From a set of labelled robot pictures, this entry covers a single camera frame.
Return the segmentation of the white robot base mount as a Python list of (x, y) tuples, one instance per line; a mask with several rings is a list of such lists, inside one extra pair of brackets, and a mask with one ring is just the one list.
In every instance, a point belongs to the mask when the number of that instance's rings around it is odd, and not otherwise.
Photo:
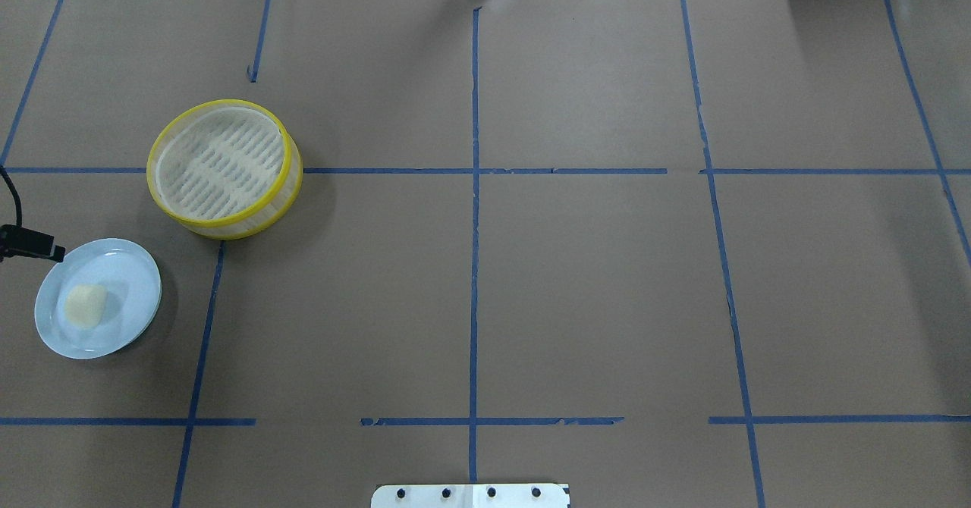
[(555, 483), (386, 484), (371, 507), (570, 507), (569, 487)]

